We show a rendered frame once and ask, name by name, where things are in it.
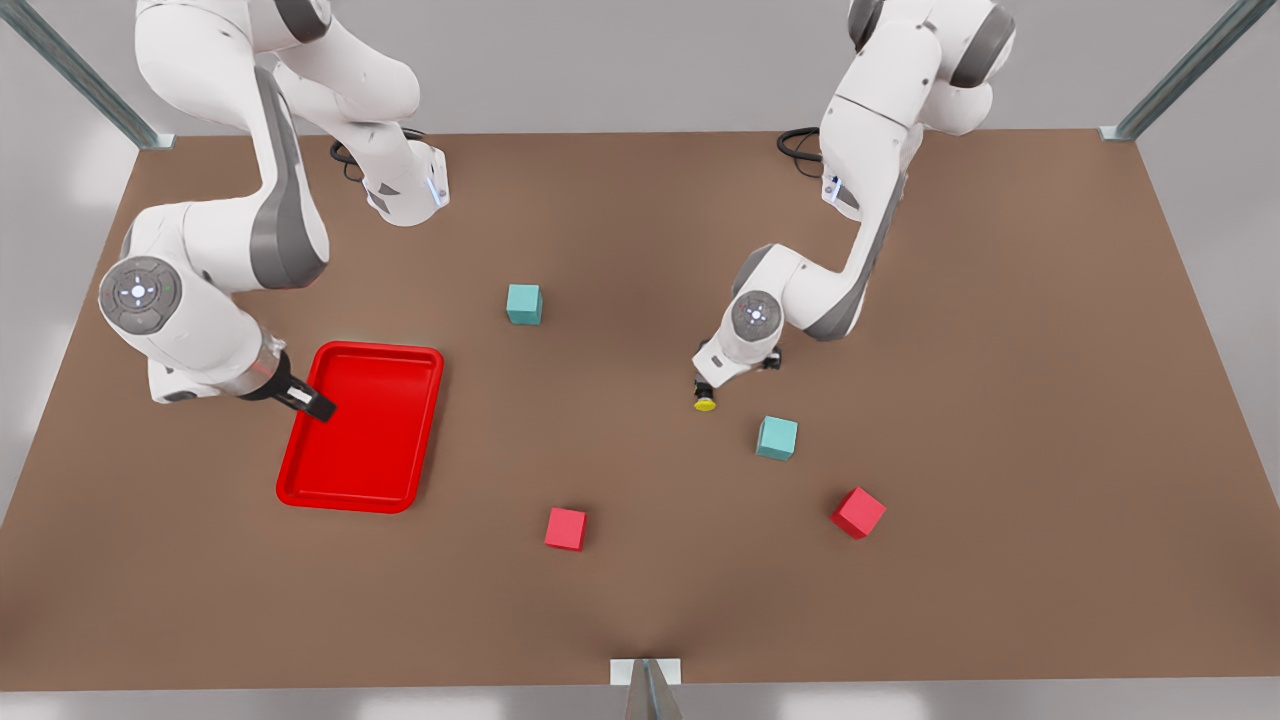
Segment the red plastic tray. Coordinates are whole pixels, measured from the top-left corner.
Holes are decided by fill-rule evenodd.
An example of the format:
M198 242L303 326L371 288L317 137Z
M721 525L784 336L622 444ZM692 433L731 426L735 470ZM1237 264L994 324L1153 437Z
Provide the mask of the red plastic tray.
M429 347L332 341L308 383L335 402L296 419L276 479L285 505L398 514L422 475L444 360Z

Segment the red cube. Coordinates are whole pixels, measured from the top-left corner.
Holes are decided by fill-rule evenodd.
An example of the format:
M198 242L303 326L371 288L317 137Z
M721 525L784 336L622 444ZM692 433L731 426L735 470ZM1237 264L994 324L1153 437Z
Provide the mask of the red cube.
M886 506L861 487L847 492L829 520L854 539L867 538L884 515Z
M581 552L586 524L586 512L553 507L547 523L544 544L556 550Z

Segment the silver frame post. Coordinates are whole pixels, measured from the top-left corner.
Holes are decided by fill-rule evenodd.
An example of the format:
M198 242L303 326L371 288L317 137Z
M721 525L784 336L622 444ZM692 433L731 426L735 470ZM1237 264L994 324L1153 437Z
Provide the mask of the silver frame post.
M611 660L611 684L628 687L625 720L684 720L671 689L681 683L680 659Z
M8 23L50 67L76 88L137 149L173 149L177 137L156 132L28 3L0 0Z
M1105 142L1137 141L1185 91L1268 12L1277 0L1235 0L1165 77L1115 126L1101 126Z

